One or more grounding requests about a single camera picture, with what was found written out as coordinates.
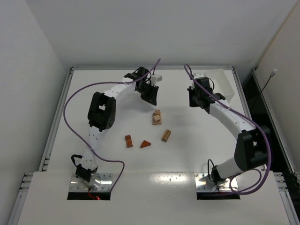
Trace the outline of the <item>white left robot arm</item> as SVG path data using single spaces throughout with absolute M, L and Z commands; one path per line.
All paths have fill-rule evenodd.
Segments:
M 109 160 L 101 157 L 97 152 L 97 145 L 115 123 L 117 103 L 128 94 L 138 92 L 143 101 L 151 105 L 157 104 L 159 89 L 157 83 L 162 80 L 162 76 L 155 75 L 155 69 L 155 67 L 151 69 L 139 67 L 124 75 L 120 82 L 112 82 L 113 87 L 110 89 L 93 94 L 87 115 L 90 127 L 88 140 L 85 140 L 73 128 L 71 129 L 88 148 L 82 155 L 72 155 L 71 157 L 72 160 L 80 159 L 79 163 L 74 164 L 75 174 L 84 183 L 94 183 L 98 170 L 98 159 L 107 163 L 125 164 L 121 160 Z

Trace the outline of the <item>pale long wood block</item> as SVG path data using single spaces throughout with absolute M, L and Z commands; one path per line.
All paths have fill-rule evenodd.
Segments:
M 160 112 L 159 114 L 159 120 L 157 120 L 157 124 L 161 125 L 162 124 L 162 113 Z

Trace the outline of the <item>orange arch wood block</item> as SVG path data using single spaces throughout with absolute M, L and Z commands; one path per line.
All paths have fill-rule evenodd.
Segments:
M 125 141 L 126 141 L 127 148 L 133 147 L 131 135 L 126 135 L 125 136 Z

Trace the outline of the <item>engraved long wood block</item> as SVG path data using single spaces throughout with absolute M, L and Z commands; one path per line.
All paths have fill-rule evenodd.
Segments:
M 155 114 L 152 115 L 152 125 L 157 125 L 157 121 L 155 120 Z

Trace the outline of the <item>small brown wood cube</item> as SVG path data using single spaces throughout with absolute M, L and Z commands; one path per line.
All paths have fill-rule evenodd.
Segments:
M 156 109 L 156 110 L 154 111 L 154 114 L 155 114 L 155 115 L 159 115 L 159 114 L 160 114 L 160 110 Z

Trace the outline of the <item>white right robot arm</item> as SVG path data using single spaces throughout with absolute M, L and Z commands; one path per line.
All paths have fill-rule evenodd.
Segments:
M 213 166 L 210 173 L 212 182 L 218 184 L 259 166 L 270 166 L 270 130 L 266 126 L 256 126 L 249 118 L 233 110 L 222 94 L 213 92 L 205 75 L 193 74 L 192 81 L 188 88 L 190 107 L 205 110 L 220 121 L 236 140 L 234 156 Z

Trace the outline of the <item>striped dark wood block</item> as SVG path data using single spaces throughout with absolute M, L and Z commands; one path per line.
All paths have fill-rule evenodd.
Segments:
M 164 134 L 162 135 L 161 140 L 164 141 L 164 142 L 167 142 L 169 137 L 170 137 L 170 134 L 171 134 L 171 131 L 166 129 Z

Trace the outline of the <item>small pale wood cube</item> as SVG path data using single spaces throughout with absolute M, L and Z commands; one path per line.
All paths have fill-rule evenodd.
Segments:
M 159 114 L 156 114 L 156 115 L 153 116 L 153 119 L 154 119 L 155 122 L 157 122 L 157 121 L 161 120 L 161 117 L 160 117 Z

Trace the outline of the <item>white translucent plastic bin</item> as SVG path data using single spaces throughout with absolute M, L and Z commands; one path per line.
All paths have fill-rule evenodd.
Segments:
M 228 103 L 234 96 L 234 91 L 223 69 L 207 70 L 204 76 L 212 80 L 213 93 L 222 94 Z

